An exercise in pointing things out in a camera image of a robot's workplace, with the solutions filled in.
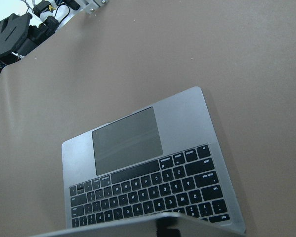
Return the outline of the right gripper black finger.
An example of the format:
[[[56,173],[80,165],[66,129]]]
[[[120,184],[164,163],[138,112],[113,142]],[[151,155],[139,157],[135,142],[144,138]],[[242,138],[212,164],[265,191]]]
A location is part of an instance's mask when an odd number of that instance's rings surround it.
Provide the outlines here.
[[[177,218],[160,218],[156,220],[157,237],[180,237],[179,229],[173,228],[177,224]]]

